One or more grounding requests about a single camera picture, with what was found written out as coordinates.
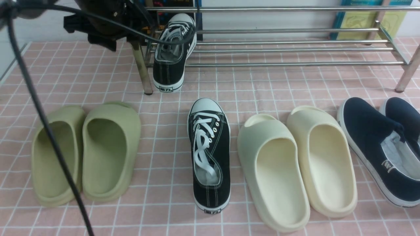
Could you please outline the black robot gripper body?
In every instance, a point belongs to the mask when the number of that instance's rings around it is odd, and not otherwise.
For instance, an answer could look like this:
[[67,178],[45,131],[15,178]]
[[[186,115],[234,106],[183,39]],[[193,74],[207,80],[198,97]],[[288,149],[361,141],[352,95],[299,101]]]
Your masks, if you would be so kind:
[[143,39],[136,33],[117,26],[124,25],[141,33],[150,33],[155,28],[155,20],[146,10],[143,0],[77,0],[83,12],[102,19],[88,17],[80,13],[64,17],[63,28],[68,33],[86,33],[88,42],[116,51],[117,40],[126,38],[128,42],[140,43]]

